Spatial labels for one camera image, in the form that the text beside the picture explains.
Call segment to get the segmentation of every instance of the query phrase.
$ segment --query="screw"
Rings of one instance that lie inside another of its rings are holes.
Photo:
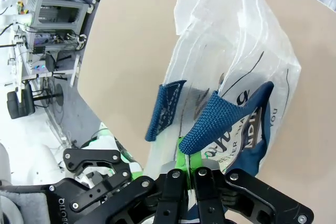
[[[300,215],[298,218],[300,224],[305,224],[307,222],[307,217],[305,215]]]
[[[142,187],[148,187],[149,186],[149,182],[146,180],[144,182],[142,182]]]
[[[236,174],[236,173],[232,173],[232,174],[230,175],[230,179],[233,180],[233,181],[236,181],[236,180],[238,179],[238,174]]]
[[[205,175],[206,175],[206,169],[200,169],[200,170],[198,171],[198,174],[199,174],[200,176],[205,176]]]
[[[179,171],[174,172],[172,176],[173,178],[178,178],[180,176],[180,172]]]
[[[78,207],[79,207],[79,205],[78,205],[77,203],[73,203],[73,204],[72,204],[72,208],[73,208],[73,209],[77,209]]]

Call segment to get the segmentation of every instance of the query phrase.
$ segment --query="floor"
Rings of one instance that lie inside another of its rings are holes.
[[[324,2],[330,8],[336,10],[336,0],[320,1]],[[99,3],[96,3],[95,11],[97,10],[98,6]],[[83,26],[83,30],[86,35],[89,35],[95,11],[88,15]],[[84,50],[79,53],[82,60]],[[72,60],[63,62],[63,67],[68,69],[72,68],[74,61],[75,54],[72,54]],[[82,143],[92,138],[99,128],[100,120],[79,95],[77,91],[77,81],[75,81],[75,86],[73,88],[70,88],[68,82],[63,80],[55,80],[55,84],[60,83],[62,85],[65,101],[63,108],[53,108],[53,113],[55,114],[56,121],[60,125],[65,136],[71,141],[75,141],[77,146],[80,146]]]

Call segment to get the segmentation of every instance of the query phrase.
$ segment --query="blue woven strap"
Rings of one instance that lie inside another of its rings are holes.
[[[255,91],[244,106],[225,101],[214,91],[198,120],[179,144],[181,152],[187,155],[201,151],[208,144],[222,137],[236,122],[253,113],[267,103],[274,84],[266,82]]]
[[[173,123],[177,102],[179,101],[185,80],[160,85],[146,141],[153,142],[165,128]]]

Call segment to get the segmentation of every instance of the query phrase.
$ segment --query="clear plastic bag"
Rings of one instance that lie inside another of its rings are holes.
[[[152,144],[146,173],[155,177],[161,165],[174,160],[178,137],[192,130],[214,91],[224,100],[244,106],[266,82],[274,84],[268,99],[269,151],[296,89],[301,67],[267,3],[177,0],[174,13],[180,38],[163,86],[179,80],[186,82],[171,124]],[[245,116],[209,143],[201,151],[202,158],[217,160],[224,173],[244,150],[255,148],[263,139],[259,112]]]

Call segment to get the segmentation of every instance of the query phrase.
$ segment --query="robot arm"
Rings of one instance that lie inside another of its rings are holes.
[[[24,196],[30,204],[29,197],[39,196],[39,200],[33,200],[39,209],[35,212],[47,206],[46,216],[51,224],[177,224],[187,219],[188,201],[192,200],[198,219],[193,223],[233,224],[225,219],[223,209],[226,208],[252,223],[311,224],[313,221],[313,212],[306,206],[243,170],[234,169],[223,175],[213,165],[209,168],[209,160],[189,175],[173,168],[156,180],[147,176],[132,178],[129,165],[114,150],[66,149],[64,161],[67,169],[75,174],[88,166],[113,167],[116,174],[91,189],[65,178],[53,185],[3,186],[0,194],[6,193],[8,198]],[[188,197],[190,189],[196,197]]]

